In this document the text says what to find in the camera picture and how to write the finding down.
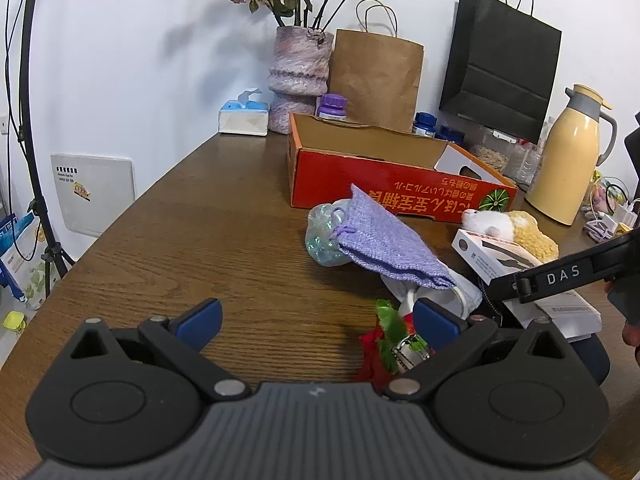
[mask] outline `yellow plush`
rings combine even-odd
[[[540,232],[533,216],[526,211],[510,211],[507,215],[513,223],[514,242],[544,264],[558,259],[558,244]]]

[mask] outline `white wall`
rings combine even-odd
[[[356,1],[332,29],[355,28]],[[425,45],[418,108],[437,112],[457,0],[385,1],[398,14],[401,37]],[[14,0],[12,15],[16,8]],[[637,126],[640,110],[640,0],[536,0],[534,15],[562,30],[549,114],[566,105],[565,86],[580,82],[601,92],[620,124],[620,140],[602,169],[635,188],[623,137]],[[265,11],[251,16],[226,0],[38,0],[34,140],[52,222],[67,251],[77,256],[92,239],[65,229],[49,155],[131,158],[141,194],[215,133],[224,101],[265,87],[274,29]],[[17,88],[17,54],[12,70]],[[602,130],[604,146],[608,129]],[[24,210],[32,194],[15,143],[12,163],[14,206]],[[4,155],[0,165],[6,182]]]

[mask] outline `human hand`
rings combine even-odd
[[[612,286],[613,282],[605,282],[604,291],[608,293]],[[640,366],[640,328],[625,322],[625,327],[622,329],[622,341],[636,349],[636,362]]]

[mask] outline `stuffed animal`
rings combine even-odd
[[[467,209],[462,213],[462,227],[515,242],[544,264],[557,260],[559,256],[558,244],[540,232],[536,219],[525,211],[500,213]]]

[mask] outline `orange cardboard box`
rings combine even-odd
[[[293,207],[350,198],[355,184],[392,213],[461,222],[465,209],[505,211],[516,187],[452,142],[292,114]]]

